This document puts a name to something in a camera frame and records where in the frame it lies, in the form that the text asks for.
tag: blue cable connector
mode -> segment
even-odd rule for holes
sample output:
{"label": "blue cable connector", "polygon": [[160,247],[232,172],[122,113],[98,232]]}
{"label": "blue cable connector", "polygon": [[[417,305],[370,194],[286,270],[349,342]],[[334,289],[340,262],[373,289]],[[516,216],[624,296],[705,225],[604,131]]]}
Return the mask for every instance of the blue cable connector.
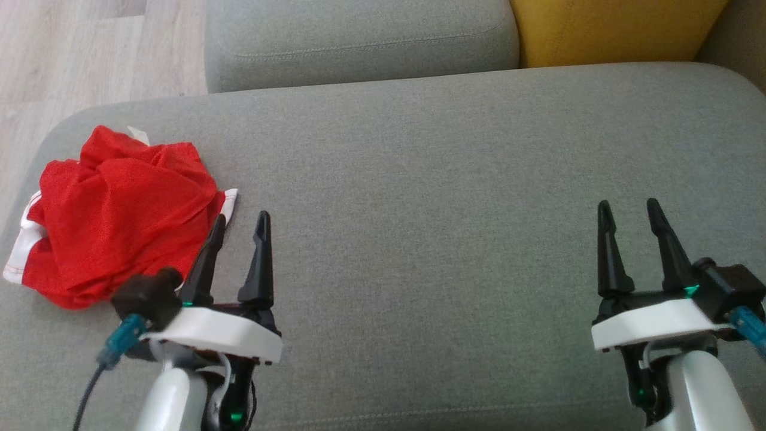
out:
{"label": "blue cable connector", "polygon": [[766,325],[761,319],[750,308],[741,306],[732,310],[729,321],[737,332],[753,343],[758,354],[766,360]]}
{"label": "blue cable connector", "polygon": [[107,370],[112,370],[119,359],[139,342],[146,332],[146,319],[138,314],[125,317],[119,327],[106,339],[106,346],[98,353],[96,361]]}

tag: green light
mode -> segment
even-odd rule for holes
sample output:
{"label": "green light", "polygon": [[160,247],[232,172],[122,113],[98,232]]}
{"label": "green light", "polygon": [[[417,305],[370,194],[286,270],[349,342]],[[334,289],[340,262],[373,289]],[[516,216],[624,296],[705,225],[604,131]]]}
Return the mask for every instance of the green light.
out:
{"label": "green light", "polygon": [[691,298],[697,292],[697,289],[699,289],[699,285],[689,286],[688,288],[684,288],[683,290],[686,291],[686,297]]}

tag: red garment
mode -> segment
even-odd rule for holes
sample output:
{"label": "red garment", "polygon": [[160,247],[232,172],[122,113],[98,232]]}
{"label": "red garment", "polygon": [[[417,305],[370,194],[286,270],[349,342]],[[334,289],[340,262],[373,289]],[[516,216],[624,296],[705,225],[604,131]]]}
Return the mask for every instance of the red garment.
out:
{"label": "red garment", "polygon": [[147,146],[104,126],[80,162],[50,162],[40,190],[28,219],[47,238],[22,284],[71,309],[108,299],[130,275],[188,274],[224,203],[191,143]]}

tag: gray sofa cushion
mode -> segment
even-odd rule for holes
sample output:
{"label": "gray sofa cushion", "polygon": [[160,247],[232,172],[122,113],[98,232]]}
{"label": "gray sofa cushion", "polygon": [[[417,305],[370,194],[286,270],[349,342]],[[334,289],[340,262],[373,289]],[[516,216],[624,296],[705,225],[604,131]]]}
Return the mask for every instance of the gray sofa cushion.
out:
{"label": "gray sofa cushion", "polygon": [[[596,205],[611,201],[639,289],[662,280],[648,196],[692,259],[765,279],[764,120],[763,94],[703,64],[152,100],[65,120],[23,194],[97,124],[194,142],[219,186],[240,188],[219,301],[236,297],[258,211],[271,211],[285,348],[256,372],[258,429],[640,429],[620,355],[591,344]],[[3,284],[4,429],[68,426],[116,323],[106,305],[63,311]],[[766,426],[766,364],[743,343],[721,350]],[[158,371],[124,360],[107,373],[85,429],[130,429]]]}
{"label": "gray sofa cushion", "polygon": [[426,77],[517,67],[507,0],[208,2],[208,90]]}

